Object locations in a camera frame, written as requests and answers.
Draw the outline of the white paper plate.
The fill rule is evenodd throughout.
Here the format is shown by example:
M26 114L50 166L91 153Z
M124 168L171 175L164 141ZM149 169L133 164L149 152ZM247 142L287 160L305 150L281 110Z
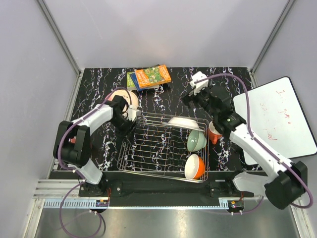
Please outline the white paper plate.
M170 126L174 126L174 127L179 127L179 128L200 130L198 123L193 119L173 117L166 124Z

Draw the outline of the pink cream floral plate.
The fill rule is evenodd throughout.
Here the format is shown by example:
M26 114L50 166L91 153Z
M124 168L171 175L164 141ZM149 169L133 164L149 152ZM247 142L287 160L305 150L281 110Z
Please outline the pink cream floral plate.
M112 101L114 99L115 96L122 96L126 102L128 103L129 106L132 106L133 109L137 109L138 108L138 97L136 96L136 94L134 94L132 91L129 90L124 90L124 89L119 89L116 90L110 97L109 97L109 101Z

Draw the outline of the pale green ceramic bowl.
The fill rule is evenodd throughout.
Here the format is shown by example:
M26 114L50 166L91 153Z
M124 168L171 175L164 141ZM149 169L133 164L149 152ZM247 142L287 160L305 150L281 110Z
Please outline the pale green ceramic bowl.
M187 139L187 150L190 152L199 151L206 147L207 139L202 131L192 130Z

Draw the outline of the orange bowl white inside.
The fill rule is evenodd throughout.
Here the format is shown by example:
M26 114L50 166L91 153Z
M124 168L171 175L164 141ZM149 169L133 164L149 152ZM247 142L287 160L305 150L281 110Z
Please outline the orange bowl white inside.
M205 163L197 154L192 154L186 161L184 175L186 179L199 179L205 172Z

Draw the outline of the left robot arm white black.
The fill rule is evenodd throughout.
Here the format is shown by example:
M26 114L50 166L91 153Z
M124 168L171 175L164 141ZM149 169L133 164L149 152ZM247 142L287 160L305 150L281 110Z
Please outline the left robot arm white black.
M89 189L95 196L102 196L106 193L107 184L102 181L103 173L91 159L91 135L109 122L125 136L139 114L138 109L116 95L76 120L62 121L57 130L53 157L58 159L62 168L78 173L89 183Z

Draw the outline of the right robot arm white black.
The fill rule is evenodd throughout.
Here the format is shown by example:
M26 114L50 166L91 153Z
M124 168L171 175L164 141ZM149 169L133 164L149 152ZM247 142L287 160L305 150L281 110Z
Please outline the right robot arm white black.
M258 176L238 172L225 184L229 196L237 196L242 191L251 192L265 196L276 208L285 209L295 205L295 200L306 193L310 201L305 207L312 206L314 199L308 189L307 166L302 162L293 163L257 138L250 124L229 108L228 99L221 90L192 86L182 100L186 106L194 103L212 116L212 142L216 142L217 135L228 138L251 156L266 173L265 176Z

